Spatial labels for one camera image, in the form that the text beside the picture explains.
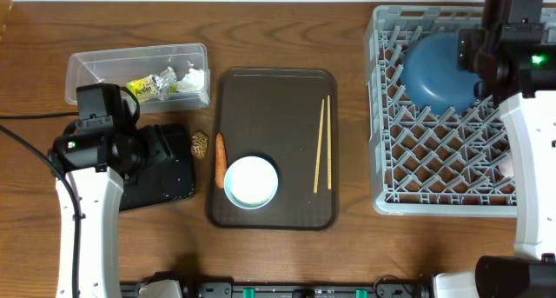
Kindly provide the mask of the dark blue plate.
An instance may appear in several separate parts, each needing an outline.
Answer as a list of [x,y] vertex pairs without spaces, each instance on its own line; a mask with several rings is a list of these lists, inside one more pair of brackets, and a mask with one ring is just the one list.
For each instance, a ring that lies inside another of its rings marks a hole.
[[480,78],[458,69],[459,37],[455,33],[426,36],[412,43],[402,58],[401,84],[419,109],[435,115],[454,108],[461,113],[474,105],[474,85]]

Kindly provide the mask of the yellow foil snack wrapper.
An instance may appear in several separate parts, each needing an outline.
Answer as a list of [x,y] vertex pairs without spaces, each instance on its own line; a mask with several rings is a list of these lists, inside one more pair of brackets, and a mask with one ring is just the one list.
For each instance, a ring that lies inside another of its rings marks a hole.
[[175,93],[177,75],[173,68],[168,67],[160,74],[153,74],[126,83],[126,88],[140,101],[160,98]]

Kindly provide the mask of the white tissue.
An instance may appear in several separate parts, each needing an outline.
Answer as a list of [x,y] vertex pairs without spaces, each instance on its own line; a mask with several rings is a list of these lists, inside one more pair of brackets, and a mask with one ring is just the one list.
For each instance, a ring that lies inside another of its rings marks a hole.
[[185,76],[176,82],[177,93],[197,92],[205,86],[205,72],[201,69],[190,67]]

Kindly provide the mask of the light blue rice bowl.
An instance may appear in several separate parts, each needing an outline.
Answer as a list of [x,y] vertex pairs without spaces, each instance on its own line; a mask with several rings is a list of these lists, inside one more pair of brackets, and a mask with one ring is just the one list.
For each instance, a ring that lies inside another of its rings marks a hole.
[[274,165],[260,156],[244,156],[224,176],[224,193],[240,209],[260,209],[275,197],[279,177]]

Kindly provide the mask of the pink plastic cup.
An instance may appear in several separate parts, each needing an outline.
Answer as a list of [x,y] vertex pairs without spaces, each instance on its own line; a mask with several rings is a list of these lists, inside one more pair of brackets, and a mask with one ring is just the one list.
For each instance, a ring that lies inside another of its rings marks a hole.
[[500,173],[505,177],[505,178],[511,178],[514,177],[514,170],[513,170],[513,159],[511,156],[507,156],[504,159],[502,159],[499,164],[498,164],[498,169],[500,171]]

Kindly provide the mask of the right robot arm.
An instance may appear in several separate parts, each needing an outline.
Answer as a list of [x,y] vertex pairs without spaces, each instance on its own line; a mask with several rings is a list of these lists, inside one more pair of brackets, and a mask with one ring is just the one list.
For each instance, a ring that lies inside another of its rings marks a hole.
[[478,29],[460,33],[458,67],[483,82],[504,123],[517,195],[514,255],[438,274],[434,297],[555,295],[555,47],[544,43],[543,0],[485,0]]

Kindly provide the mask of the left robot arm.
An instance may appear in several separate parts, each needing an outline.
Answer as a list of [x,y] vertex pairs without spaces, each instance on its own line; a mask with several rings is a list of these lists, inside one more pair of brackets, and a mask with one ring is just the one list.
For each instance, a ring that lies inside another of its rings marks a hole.
[[171,157],[152,126],[138,129],[140,109],[128,89],[97,83],[77,88],[78,118],[48,153],[61,210],[59,297],[118,297],[118,213],[124,179]]

